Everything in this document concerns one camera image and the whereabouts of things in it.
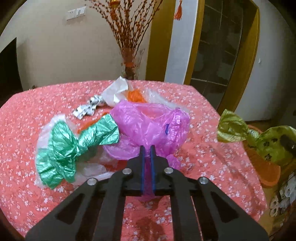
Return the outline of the olive green plastic bag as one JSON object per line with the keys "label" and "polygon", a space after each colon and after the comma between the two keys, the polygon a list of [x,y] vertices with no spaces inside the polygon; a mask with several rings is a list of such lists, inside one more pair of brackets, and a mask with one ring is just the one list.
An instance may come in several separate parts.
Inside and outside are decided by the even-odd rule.
{"label": "olive green plastic bag", "polygon": [[275,126],[260,133],[249,127],[237,114],[227,109],[220,116],[217,140],[224,143],[247,141],[250,148],[268,162],[285,166],[295,158],[295,129]]}

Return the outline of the purple plastic bag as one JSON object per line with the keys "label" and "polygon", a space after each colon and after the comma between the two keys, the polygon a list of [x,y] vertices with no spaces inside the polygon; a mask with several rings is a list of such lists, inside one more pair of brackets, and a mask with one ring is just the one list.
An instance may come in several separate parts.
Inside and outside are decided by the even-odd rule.
{"label": "purple plastic bag", "polygon": [[187,139],[190,116],[180,108],[171,109],[164,104],[138,103],[122,100],[110,115],[119,128],[119,141],[104,145],[104,151],[112,158],[127,161],[145,148],[145,160],[150,158],[150,147],[156,154],[168,160],[170,167],[179,170],[180,161],[174,156]]}

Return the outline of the white paw print bag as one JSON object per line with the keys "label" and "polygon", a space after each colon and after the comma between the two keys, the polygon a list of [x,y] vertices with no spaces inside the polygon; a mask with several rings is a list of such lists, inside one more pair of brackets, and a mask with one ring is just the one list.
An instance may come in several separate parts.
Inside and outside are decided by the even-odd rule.
{"label": "white paw print bag", "polygon": [[73,111],[73,115],[81,120],[85,115],[93,116],[97,107],[105,106],[106,102],[100,95],[94,95],[85,105],[80,105]]}

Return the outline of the white paper bag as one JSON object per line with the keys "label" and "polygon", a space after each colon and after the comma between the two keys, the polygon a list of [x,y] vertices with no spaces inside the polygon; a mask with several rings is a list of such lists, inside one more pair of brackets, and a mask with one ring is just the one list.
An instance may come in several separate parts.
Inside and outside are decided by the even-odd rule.
{"label": "white paper bag", "polygon": [[133,87],[123,77],[119,76],[109,87],[101,94],[103,100],[110,107],[116,106],[120,101],[127,100],[128,92],[132,91]]}

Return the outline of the orange plastic bag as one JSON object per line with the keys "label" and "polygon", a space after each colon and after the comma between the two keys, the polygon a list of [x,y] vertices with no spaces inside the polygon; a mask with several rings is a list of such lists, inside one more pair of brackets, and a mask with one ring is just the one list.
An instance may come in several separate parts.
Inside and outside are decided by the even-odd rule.
{"label": "orange plastic bag", "polygon": [[[127,97],[127,100],[130,102],[147,103],[147,101],[144,99],[144,96],[142,95],[142,92],[139,89],[128,91],[126,97]],[[88,127],[90,127],[91,125],[95,124],[98,120],[100,120],[104,115],[109,114],[109,112],[110,112],[109,110],[105,111],[98,118],[87,121],[86,123],[82,124],[81,127],[79,127],[77,133],[81,133],[82,131],[86,130]]]}

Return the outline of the red floral tablecloth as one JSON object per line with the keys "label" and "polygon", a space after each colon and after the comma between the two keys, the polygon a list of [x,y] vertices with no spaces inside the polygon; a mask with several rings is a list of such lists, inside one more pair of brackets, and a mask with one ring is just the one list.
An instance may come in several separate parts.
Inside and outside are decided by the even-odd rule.
{"label": "red floral tablecloth", "polygon": [[[35,183],[35,149],[39,133],[52,117],[64,114],[76,126],[99,118],[107,109],[77,120],[76,107],[100,94],[111,81],[85,81],[39,87],[12,96],[1,107],[1,210],[22,237],[56,205],[74,191],[69,183],[41,189]],[[241,143],[220,143],[216,138],[219,114],[194,87],[156,81],[132,81],[136,89],[152,89],[184,106],[190,131],[175,153],[181,171],[190,178],[207,177],[252,218],[259,220],[267,208],[254,167]],[[168,197],[140,202],[128,198],[122,240],[172,240]]]}

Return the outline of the white slippers on floor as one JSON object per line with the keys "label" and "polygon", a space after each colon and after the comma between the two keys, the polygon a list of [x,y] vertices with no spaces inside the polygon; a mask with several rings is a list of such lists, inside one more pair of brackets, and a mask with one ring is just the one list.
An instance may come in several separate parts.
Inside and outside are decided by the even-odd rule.
{"label": "white slippers on floor", "polygon": [[295,201],[295,172],[292,172],[287,181],[281,185],[269,205],[269,216],[276,217],[283,214]]}

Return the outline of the orange lined waste basket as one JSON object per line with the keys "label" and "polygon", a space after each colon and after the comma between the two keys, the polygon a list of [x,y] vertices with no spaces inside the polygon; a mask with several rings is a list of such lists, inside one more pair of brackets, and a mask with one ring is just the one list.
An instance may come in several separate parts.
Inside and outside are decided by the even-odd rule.
{"label": "orange lined waste basket", "polygon": [[[266,134],[269,133],[268,131],[262,132],[260,129],[252,125],[248,125],[248,128],[251,131],[257,132],[260,136],[261,134],[264,134],[263,137],[266,137]],[[278,138],[271,137],[268,138],[265,142],[263,142],[263,147],[278,148],[279,145],[277,144],[279,144]],[[254,167],[257,173],[262,187],[271,188],[275,186],[280,179],[281,169],[279,165],[271,161],[272,155],[269,152],[264,152],[264,154],[262,151],[260,151],[261,154],[258,154],[257,149],[251,147],[247,141],[243,141],[243,147],[247,153],[247,156],[250,159],[250,162],[252,163],[252,166]]]}

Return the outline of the glass sliding door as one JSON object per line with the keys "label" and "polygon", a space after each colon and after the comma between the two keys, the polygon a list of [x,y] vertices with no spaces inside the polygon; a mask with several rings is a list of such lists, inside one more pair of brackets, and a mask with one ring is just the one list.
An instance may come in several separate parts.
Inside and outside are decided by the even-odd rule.
{"label": "glass sliding door", "polygon": [[243,1],[205,1],[190,85],[217,109],[229,84],[242,35]]}

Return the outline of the red berry branch vase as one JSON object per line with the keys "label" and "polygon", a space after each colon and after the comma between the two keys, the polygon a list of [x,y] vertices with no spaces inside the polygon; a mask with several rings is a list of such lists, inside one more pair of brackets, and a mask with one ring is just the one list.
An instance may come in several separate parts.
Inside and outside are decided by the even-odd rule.
{"label": "red berry branch vase", "polygon": [[142,53],[140,45],[160,10],[162,1],[89,1],[89,7],[106,20],[123,60],[124,76],[135,80],[138,68],[137,57]]}

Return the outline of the white wall switch plate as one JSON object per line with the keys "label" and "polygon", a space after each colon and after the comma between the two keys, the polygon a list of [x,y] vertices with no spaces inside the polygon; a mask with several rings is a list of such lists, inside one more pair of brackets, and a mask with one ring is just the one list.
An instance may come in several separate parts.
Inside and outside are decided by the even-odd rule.
{"label": "white wall switch plate", "polygon": [[72,9],[72,10],[67,11],[66,20],[68,21],[68,20],[72,20],[75,18],[79,18],[81,16],[85,16],[85,14],[86,14],[86,6]]}

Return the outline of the red fu wall ornament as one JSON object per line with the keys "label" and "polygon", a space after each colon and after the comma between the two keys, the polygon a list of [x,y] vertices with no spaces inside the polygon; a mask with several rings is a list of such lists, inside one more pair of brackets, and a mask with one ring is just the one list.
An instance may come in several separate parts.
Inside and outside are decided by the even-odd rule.
{"label": "red fu wall ornament", "polygon": [[177,21],[180,21],[182,19],[182,3],[183,3],[183,0],[179,0],[179,5],[174,14],[174,19]]}

